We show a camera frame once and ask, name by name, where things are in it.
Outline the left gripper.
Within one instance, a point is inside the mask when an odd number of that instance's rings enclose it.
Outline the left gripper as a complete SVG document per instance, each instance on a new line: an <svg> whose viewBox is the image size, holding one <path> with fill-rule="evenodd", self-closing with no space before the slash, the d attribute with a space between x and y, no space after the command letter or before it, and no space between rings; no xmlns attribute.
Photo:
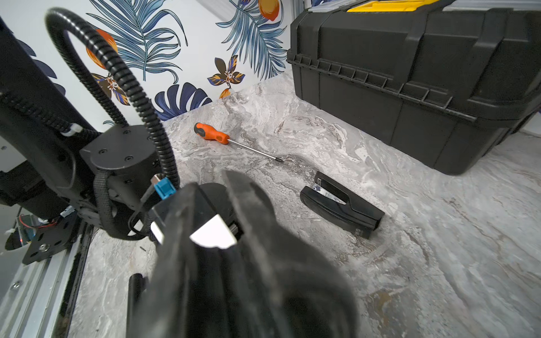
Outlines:
<svg viewBox="0 0 541 338"><path fill-rule="evenodd" d="M158 245L169 242L180 226L184 236L207 249L228 249L241 238L241 228L227 189L218 183L195 185L165 198L149 211L150 232Z"/></svg>

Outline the aluminium front rail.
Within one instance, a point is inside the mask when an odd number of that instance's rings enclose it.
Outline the aluminium front rail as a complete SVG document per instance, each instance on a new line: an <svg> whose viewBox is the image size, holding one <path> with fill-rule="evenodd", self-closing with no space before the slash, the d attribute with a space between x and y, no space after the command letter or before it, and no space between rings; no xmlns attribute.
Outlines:
<svg viewBox="0 0 541 338"><path fill-rule="evenodd" d="M21 266L1 296L2 337L67 337L94 228L70 248Z"/></svg>

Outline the orange handled screwdriver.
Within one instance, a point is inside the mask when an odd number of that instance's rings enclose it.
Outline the orange handled screwdriver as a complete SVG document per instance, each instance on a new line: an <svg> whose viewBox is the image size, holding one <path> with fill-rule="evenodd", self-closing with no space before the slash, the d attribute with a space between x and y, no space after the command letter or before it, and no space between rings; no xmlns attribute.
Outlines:
<svg viewBox="0 0 541 338"><path fill-rule="evenodd" d="M207 125L207 124L203 124L203 123L196 123L194 125L194 132L197 135L199 135L201 138L203 138L203 139L205 139L207 141L214 141L214 142L218 142L218 143L224 144L224 145L233 144L233 145L236 145L236 146L240 146L240 147L242 147L244 149L250 150L251 152L257 153L257 154L262 155L262 156L265 156L265 157L267 157L269 159L272 159L274 161L277 161L279 163L284 163L285 162L280 157L273 156L273 155L267 154L265 152L261 152L261 151L259 151L257 149L251 148L250 146L241 144L241 143L231 139L230 136L228 134L226 134L225 132L218 131L217 129L215 129L211 125Z"/></svg>

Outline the black plastic toolbox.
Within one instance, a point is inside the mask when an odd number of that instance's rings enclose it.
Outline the black plastic toolbox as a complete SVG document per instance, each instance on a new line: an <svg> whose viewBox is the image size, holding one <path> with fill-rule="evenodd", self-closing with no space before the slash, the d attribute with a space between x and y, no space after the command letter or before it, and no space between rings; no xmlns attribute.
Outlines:
<svg viewBox="0 0 541 338"><path fill-rule="evenodd" d="M540 110L539 1L334 1L290 32L300 99L446 175Z"/></svg>

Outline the black stand pole with clip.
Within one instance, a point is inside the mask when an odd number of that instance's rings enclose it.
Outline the black stand pole with clip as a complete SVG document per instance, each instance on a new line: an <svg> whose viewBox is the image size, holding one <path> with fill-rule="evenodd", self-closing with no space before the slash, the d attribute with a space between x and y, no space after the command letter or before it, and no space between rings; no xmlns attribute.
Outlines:
<svg viewBox="0 0 541 338"><path fill-rule="evenodd" d="M239 242L207 249L178 233L157 250L153 276L129 337L357 337L359 314L347 279L277 220L250 177L223 173Z"/></svg>

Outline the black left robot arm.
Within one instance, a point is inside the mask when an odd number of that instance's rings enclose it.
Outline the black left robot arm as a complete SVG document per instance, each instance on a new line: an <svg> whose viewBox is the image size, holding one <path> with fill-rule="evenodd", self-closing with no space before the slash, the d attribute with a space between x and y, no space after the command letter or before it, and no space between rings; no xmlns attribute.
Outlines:
<svg viewBox="0 0 541 338"><path fill-rule="evenodd" d="M50 9L46 29L57 51L114 122L97 132L1 26L1 135L46 184L88 223L111 237L154 237L136 230L149 211L180 188L173 148L151 100L122 60L116 41L64 8ZM79 39L120 87L141 125L130 125L71 42Z"/></svg>

